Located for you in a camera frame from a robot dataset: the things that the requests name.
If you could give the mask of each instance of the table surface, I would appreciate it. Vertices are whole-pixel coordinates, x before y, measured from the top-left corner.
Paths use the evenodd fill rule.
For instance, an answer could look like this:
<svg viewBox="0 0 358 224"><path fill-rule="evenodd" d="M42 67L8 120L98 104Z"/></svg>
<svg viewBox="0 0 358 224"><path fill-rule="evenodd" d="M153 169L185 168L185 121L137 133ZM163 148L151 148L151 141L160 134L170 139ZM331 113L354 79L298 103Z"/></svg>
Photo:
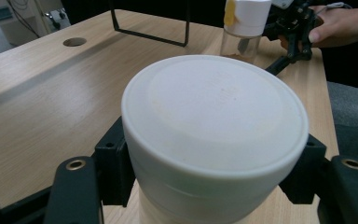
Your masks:
<svg viewBox="0 0 358 224"><path fill-rule="evenodd" d="M183 41L185 23L117 10L123 29ZM141 69L177 55L218 55L223 30L192 23L185 48L114 31L110 12L0 54L0 207L50 186L58 165L90 156L120 116L122 93ZM63 42L84 38L77 47ZM266 68L285 50L260 43L255 65ZM319 50L307 62L290 64L278 77L307 109L310 133L337 155L324 66ZM127 208L105 206L105 223L139 223L138 185ZM318 198L293 205L279 188L249 223L319 223Z"/></svg>

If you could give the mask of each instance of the black metal frame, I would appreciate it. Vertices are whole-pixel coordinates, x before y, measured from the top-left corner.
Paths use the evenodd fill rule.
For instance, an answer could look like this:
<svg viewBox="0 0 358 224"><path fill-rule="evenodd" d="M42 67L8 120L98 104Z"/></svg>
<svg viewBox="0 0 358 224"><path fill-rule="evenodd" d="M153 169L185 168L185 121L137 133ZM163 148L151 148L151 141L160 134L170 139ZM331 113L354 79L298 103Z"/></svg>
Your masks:
<svg viewBox="0 0 358 224"><path fill-rule="evenodd" d="M115 8L114 1L109 1L109 5L111 8L113 27L114 27L115 31L118 31L118 32L121 32L121 33L124 33L127 35L136 35L136 36L140 36L140 37L144 37L144 38L148 38L148 39L152 39L152 40L157 40L157 41L161 41L161 42L168 43L168 44L173 44L173 45L180 46L180 47L185 47L188 43L188 37L189 37L189 32L190 32L190 0L186 0L186 12L185 12L186 28L185 28L185 41L183 43L174 41L174 40L170 40L167 38L158 37L155 35L148 35L148 34L136 32L136 31L121 29L120 25L118 24L116 12L115 12L116 8Z"/></svg>

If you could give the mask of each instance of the human hand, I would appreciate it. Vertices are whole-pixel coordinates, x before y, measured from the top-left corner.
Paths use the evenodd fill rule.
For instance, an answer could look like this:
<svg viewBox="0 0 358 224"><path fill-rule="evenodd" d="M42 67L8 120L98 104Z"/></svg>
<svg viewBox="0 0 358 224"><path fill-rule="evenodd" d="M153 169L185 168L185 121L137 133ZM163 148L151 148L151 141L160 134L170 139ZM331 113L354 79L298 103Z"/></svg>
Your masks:
<svg viewBox="0 0 358 224"><path fill-rule="evenodd" d="M318 14L321 25L310 31L309 39L315 48L331 48L349 45L358 41L358 8L312 7ZM287 41L279 36L281 45L287 48Z"/></svg>

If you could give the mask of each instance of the white cylindrical container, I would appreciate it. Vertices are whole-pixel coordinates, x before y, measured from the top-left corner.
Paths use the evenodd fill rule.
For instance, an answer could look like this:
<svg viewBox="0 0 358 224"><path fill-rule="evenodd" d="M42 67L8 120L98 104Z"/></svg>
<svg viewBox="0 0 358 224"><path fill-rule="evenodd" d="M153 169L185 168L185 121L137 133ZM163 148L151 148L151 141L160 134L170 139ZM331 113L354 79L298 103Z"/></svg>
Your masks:
<svg viewBox="0 0 358 224"><path fill-rule="evenodd" d="M270 7L270 0L227 0L220 55L253 63Z"/></svg>
<svg viewBox="0 0 358 224"><path fill-rule="evenodd" d="M147 66L127 86L121 106L146 198L141 206L149 206L141 210L157 211L153 218L164 223L245 218L290 173L309 136L306 111L290 88L256 66L220 56Z"/></svg>

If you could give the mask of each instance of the clear plastic bottle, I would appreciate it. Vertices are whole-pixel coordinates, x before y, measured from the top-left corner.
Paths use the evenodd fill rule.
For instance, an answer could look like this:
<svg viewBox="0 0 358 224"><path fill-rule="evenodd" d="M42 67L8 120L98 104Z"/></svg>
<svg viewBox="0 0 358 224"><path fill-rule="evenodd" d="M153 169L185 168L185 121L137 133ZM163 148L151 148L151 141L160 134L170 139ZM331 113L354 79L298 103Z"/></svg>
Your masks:
<svg viewBox="0 0 358 224"><path fill-rule="evenodd" d="M270 0L227 0L220 55L253 63L270 6Z"/></svg>

